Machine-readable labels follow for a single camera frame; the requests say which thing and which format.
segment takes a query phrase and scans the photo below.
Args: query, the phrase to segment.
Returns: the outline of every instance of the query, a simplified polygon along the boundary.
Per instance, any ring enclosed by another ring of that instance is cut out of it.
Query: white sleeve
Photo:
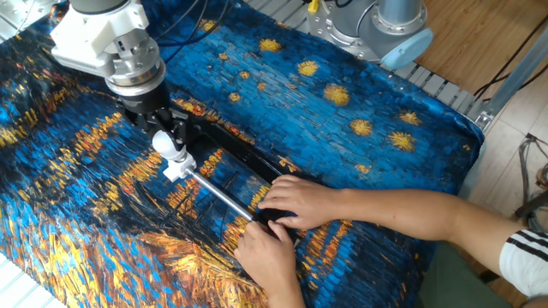
[[[548,234],[516,232],[504,243],[499,265],[504,279],[526,296],[548,295]]]

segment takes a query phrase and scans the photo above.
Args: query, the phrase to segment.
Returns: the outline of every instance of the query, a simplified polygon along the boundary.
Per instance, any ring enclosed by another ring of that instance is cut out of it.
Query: yellow star
[[[358,171],[360,171],[361,173],[363,174],[368,174],[369,173],[369,168],[364,166],[364,165],[356,165],[356,168],[358,169]]]
[[[314,61],[306,61],[299,64],[299,74],[312,76],[318,70],[319,66]]]
[[[350,101],[348,91],[343,86],[328,85],[324,90],[324,95],[337,106],[346,106]]]
[[[394,132],[388,136],[393,146],[402,151],[414,151],[415,139],[408,133]]]
[[[232,103],[235,103],[235,102],[239,101],[240,98],[241,98],[240,94],[238,94],[238,93],[231,93],[229,95],[229,99],[230,99],[230,101],[232,101]]]
[[[240,77],[244,80],[246,80],[247,78],[249,78],[250,76],[250,73],[249,72],[246,72],[246,71],[241,71],[240,72]]]
[[[267,38],[260,41],[259,48],[261,51],[279,52],[282,49],[282,45],[275,39]]]
[[[372,131],[372,125],[367,120],[353,120],[350,122],[350,128],[358,136],[369,136]]]
[[[414,112],[402,112],[400,114],[400,119],[402,121],[406,122],[407,124],[419,126],[419,124],[422,123],[421,120],[419,120],[419,117]]]
[[[213,28],[213,26],[215,26],[215,22],[214,21],[209,21],[209,20],[201,20],[200,25],[199,25],[200,29],[202,31],[206,31],[206,32],[210,31]]]

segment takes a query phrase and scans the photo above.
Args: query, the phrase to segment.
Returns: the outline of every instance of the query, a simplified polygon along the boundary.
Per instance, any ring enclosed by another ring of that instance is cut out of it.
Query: orange brushstroke
[[[197,305],[210,307],[267,307],[263,290],[234,274],[234,265],[209,246],[163,234],[143,234],[140,239],[157,253]]]
[[[209,158],[204,162],[204,165],[200,167],[200,173],[203,176],[210,177],[217,167],[217,164],[221,162],[221,156],[223,155],[223,150],[215,151]],[[196,210],[194,209],[194,202],[196,201],[196,195],[200,189],[198,182],[195,179],[185,180],[186,185],[176,184],[176,191],[170,192],[166,202],[171,206],[171,208],[177,207],[189,194],[185,204],[182,204],[179,209],[179,214],[186,213],[187,216],[196,218]]]
[[[259,204],[269,190],[269,187],[262,186],[251,197],[251,204],[247,207],[247,210],[253,214],[255,209],[257,209],[257,204]],[[223,248],[230,254],[233,254],[236,247],[238,247],[238,239],[245,232],[246,226],[247,220],[239,216],[233,222],[226,224],[227,229],[223,233]]]
[[[100,214],[106,215],[109,211],[120,209],[120,195],[119,189],[122,189],[125,193],[135,195],[134,181],[146,182],[150,178],[156,176],[162,157],[157,152],[151,152],[145,159],[142,157],[137,158],[134,163],[130,163],[129,166],[118,175],[116,178],[107,181],[103,187],[103,197],[94,200],[94,210]]]

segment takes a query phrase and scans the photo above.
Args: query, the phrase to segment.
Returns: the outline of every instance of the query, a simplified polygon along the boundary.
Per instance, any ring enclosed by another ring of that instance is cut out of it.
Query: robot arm
[[[153,148],[168,160],[164,175],[171,181],[191,175],[248,221],[276,220],[285,213],[250,214],[239,201],[215,187],[196,169],[187,147],[206,136],[240,159],[266,181],[283,174],[266,157],[215,123],[170,107],[166,67],[158,45],[146,32],[148,19],[139,0],[72,0],[68,13],[51,36],[51,53],[64,66],[104,77],[119,96],[117,107],[145,132]]]
[[[104,77],[119,96],[124,117],[158,146],[165,158],[180,160],[184,151],[185,115],[170,109],[164,83],[166,67],[158,44],[146,32],[148,19],[137,0],[73,0],[51,36],[51,53],[64,66]]]
[[[407,66],[430,45],[422,0],[336,0],[309,6],[310,33],[361,59]]]

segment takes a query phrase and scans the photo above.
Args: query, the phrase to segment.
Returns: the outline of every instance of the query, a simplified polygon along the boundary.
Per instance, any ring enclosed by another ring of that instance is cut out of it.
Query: fabric
[[[153,37],[191,4],[142,2]],[[200,34],[224,6],[209,3]],[[167,163],[104,82],[52,61],[64,9],[0,45],[0,251],[70,307],[265,307],[232,255],[243,219],[192,179],[164,185]],[[183,41],[198,13],[161,43]],[[174,106],[330,187],[455,194],[484,140],[420,88],[239,1],[167,67]],[[249,210],[268,191],[222,149],[193,155]],[[412,307],[436,249],[364,222],[302,236],[310,307]]]
[[[442,242],[430,264],[415,308],[510,308],[461,258]]]
[[[548,295],[548,234],[518,231],[500,253],[504,279],[528,297]]]

